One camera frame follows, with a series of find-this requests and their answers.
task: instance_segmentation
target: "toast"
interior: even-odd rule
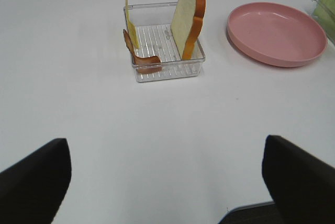
[[[192,57],[202,25],[206,9],[206,0],[178,0],[171,32],[182,60]]]

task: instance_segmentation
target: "green lettuce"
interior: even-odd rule
[[[335,0],[319,0],[313,16],[327,33],[328,37],[335,41]]]

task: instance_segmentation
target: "white table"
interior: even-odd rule
[[[129,0],[129,4],[176,0]],[[0,0],[0,170],[66,137],[73,175],[54,223],[217,223],[271,200],[261,177],[277,134],[335,166],[335,48],[281,69],[237,52],[207,0],[198,77],[139,84],[124,0]]]

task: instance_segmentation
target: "bread crust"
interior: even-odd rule
[[[189,60],[192,57],[194,43],[196,42],[203,26],[203,19],[206,9],[206,0],[195,0],[195,12],[193,23],[186,39],[182,60]]]

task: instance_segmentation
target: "clear plastic container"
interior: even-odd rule
[[[181,60],[172,37],[170,24],[176,4],[128,5],[129,17],[135,25],[140,44],[140,48],[135,49],[135,54],[141,58],[157,55],[161,60],[159,64],[136,65],[130,54],[137,82],[177,79],[199,74],[202,63],[205,61],[205,54],[199,39],[194,45],[191,59]],[[142,74],[143,69],[146,71],[152,69],[153,73]]]
[[[335,14],[320,0],[312,0],[316,2],[316,6],[322,8],[325,13],[328,14],[329,19],[333,21],[333,24],[335,24]],[[324,29],[324,31],[327,34],[327,37],[329,40],[335,45],[335,28],[334,26],[330,26],[329,22],[325,23],[323,19],[320,19],[318,16],[314,14],[314,12],[311,13],[311,17],[318,22],[318,24]]]

